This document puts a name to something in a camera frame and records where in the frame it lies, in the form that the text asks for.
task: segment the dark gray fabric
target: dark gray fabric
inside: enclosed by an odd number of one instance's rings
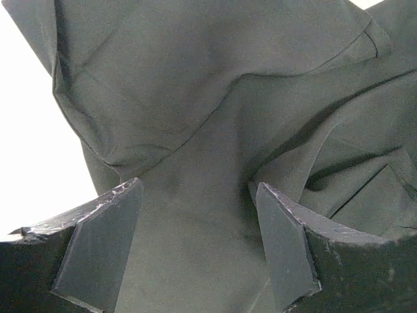
[[[410,232],[416,1],[372,17],[343,0],[4,4],[98,192],[113,171],[145,185],[117,312],[274,312],[251,180],[348,226]]]

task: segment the white background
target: white background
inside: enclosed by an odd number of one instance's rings
[[[353,0],[362,8],[381,0]],[[51,78],[0,6],[0,235],[96,198]]]

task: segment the garment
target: garment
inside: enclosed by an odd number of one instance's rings
[[[116,312],[275,312],[251,182],[357,230],[412,231],[415,0],[3,3],[98,193],[145,186]]]

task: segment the gray cloth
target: gray cloth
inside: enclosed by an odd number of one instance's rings
[[[250,181],[375,235],[414,225],[415,0],[3,3],[97,191],[145,185],[117,312],[274,312]]]

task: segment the fabric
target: fabric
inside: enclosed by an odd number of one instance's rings
[[[117,312],[275,312],[252,181],[358,230],[412,231],[415,0],[3,3],[98,193],[145,185]]]

